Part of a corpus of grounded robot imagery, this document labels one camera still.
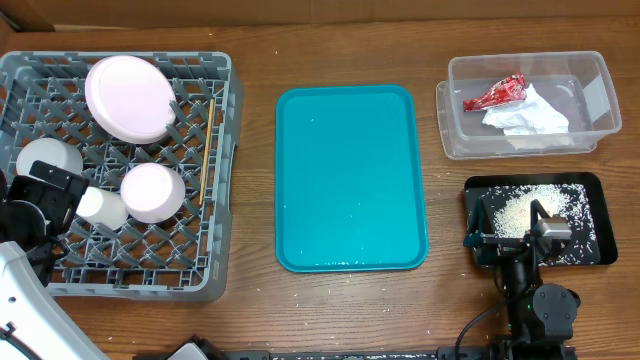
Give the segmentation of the white rice pile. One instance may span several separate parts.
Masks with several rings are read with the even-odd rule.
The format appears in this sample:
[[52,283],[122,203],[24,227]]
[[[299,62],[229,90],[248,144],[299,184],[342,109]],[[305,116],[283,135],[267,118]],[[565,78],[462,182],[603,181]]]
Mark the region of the white rice pile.
[[501,238],[522,238],[531,229],[531,203],[537,200],[550,216],[565,218],[572,225],[582,210],[568,193],[557,185],[516,187],[506,204],[494,213],[495,233]]

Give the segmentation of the pink small bowl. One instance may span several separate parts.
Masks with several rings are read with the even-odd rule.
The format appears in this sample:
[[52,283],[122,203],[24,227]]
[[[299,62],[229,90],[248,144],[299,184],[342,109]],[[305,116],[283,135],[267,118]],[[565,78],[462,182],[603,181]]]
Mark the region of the pink small bowl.
[[160,223],[182,206],[186,186],[174,170],[155,163],[132,168],[120,186],[121,198],[129,212],[142,223]]

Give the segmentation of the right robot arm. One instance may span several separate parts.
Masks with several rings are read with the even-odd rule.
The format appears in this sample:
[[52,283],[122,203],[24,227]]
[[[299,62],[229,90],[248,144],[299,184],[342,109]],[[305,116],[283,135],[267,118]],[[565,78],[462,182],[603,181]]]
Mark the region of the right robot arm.
[[494,271],[494,282],[502,285],[504,300],[472,319],[458,335],[453,354],[471,359],[461,343],[467,332],[484,318],[507,311],[510,333],[498,336],[477,359],[574,359],[564,343],[573,337],[573,322],[581,305],[574,291],[545,284],[539,264],[560,255],[571,240],[567,221],[550,216],[539,201],[530,203],[530,229],[521,238],[496,234],[484,201],[476,201],[463,246],[473,250],[480,267]]

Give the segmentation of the white cup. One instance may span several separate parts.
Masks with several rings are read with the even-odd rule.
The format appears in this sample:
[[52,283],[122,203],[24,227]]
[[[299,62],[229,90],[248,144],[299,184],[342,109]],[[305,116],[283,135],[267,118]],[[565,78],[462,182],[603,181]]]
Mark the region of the white cup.
[[119,194],[90,186],[81,197],[76,215],[92,225],[117,230],[126,223],[129,212]]

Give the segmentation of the red snack wrapper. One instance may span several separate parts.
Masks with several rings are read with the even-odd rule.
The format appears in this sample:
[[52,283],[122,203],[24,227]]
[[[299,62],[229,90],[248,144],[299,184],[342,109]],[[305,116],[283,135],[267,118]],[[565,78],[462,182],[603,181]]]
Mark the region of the red snack wrapper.
[[527,97],[526,80],[521,72],[495,83],[484,95],[463,102],[465,112],[487,110],[489,108],[523,101]]

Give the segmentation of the white napkin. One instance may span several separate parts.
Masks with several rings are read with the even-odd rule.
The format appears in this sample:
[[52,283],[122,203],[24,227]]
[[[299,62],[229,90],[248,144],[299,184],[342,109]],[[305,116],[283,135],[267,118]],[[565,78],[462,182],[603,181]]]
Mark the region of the white napkin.
[[542,135],[567,133],[568,119],[541,97],[534,86],[526,88],[526,99],[489,108],[483,125],[501,129],[515,149],[541,149],[551,145]]

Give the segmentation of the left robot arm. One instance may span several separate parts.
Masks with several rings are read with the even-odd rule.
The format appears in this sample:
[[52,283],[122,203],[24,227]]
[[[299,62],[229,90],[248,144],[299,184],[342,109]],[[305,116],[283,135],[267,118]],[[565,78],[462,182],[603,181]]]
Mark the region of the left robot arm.
[[104,359],[47,291],[69,249],[59,237],[80,216],[99,229],[127,222],[119,197],[41,160],[27,176],[1,180],[1,354],[14,359]]

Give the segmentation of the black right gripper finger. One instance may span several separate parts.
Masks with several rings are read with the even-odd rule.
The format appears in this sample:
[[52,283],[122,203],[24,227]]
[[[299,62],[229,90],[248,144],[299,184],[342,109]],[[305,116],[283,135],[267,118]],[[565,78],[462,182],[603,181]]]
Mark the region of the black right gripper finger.
[[463,246],[466,248],[481,248],[494,244],[495,240],[495,231],[484,200],[478,199],[471,214]]
[[530,234],[543,235],[549,228],[549,215],[538,200],[530,204]]

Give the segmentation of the black waste tray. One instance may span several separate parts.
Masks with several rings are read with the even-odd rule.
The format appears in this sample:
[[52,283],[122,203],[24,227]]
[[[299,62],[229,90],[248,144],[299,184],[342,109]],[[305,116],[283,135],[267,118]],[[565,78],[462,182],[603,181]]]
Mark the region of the black waste tray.
[[473,176],[464,184],[466,217],[471,214],[478,199],[483,199],[494,228],[494,213],[502,208],[507,196],[516,187],[557,185],[580,206],[582,213],[575,223],[568,225],[572,231],[570,244],[548,266],[597,266],[610,265],[618,258],[618,250],[609,218],[602,184],[590,172],[556,174],[523,174]]

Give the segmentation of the teal plastic tray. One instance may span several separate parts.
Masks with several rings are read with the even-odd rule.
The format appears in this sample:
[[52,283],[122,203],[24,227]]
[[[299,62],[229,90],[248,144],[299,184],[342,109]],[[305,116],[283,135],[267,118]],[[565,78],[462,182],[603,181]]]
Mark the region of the teal plastic tray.
[[429,240],[411,94],[399,85],[283,93],[274,220],[275,253],[291,272],[419,267]]

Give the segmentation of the grey small bowl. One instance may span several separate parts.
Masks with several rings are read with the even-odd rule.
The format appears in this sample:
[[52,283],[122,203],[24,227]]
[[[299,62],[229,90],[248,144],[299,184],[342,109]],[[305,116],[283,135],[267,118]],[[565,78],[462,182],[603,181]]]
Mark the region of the grey small bowl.
[[83,170],[80,151],[71,144],[53,138],[41,138],[28,143],[18,154],[17,174],[29,176],[35,161],[42,161],[78,175]]

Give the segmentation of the clear plastic bin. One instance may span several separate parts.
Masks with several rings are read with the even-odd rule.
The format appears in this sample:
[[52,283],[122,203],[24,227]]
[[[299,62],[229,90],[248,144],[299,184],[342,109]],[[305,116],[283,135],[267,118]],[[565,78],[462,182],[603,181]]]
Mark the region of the clear plastic bin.
[[[463,110],[465,100],[517,72],[567,118],[566,134],[506,135],[483,124],[483,112]],[[455,57],[448,79],[436,87],[436,104],[444,153],[452,160],[588,153],[622,127],[609,70],[596,51]]]

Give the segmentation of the grey dishwasher rack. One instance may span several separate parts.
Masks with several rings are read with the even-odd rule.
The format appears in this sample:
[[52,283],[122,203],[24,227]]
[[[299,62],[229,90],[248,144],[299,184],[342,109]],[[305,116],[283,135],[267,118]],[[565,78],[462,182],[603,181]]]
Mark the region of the grey dishwasher rack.
[[[62,242],[69,253],[54,268],[54,296],[213,301],[225,291],[231,238],[231,174],[241,131],[243,88],[223,52],[146,52],[168,79],[176,120],[156,144],[111,136],[85,100],[86,77],[99,52],[9,52],[1,59],[1,168],[16,174],[21,149],[39,138],[82,154],[91,186],[118,192],[127,172],[156,163],[176,171],[186,195],[168,220],[135,219],[115,231],[74,219]],[[208,178],[199,205],[209,101],[215,97]]]

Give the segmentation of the white round plate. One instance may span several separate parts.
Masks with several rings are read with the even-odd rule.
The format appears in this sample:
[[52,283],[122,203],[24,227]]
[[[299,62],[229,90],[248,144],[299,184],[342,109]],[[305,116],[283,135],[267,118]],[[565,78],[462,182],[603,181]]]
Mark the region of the white round plate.
[[132,144],[154,143],[176,120],[176,96],[154,65],[130,55],[109,56],[93,65],[85,98],[94,120],[110,135]]

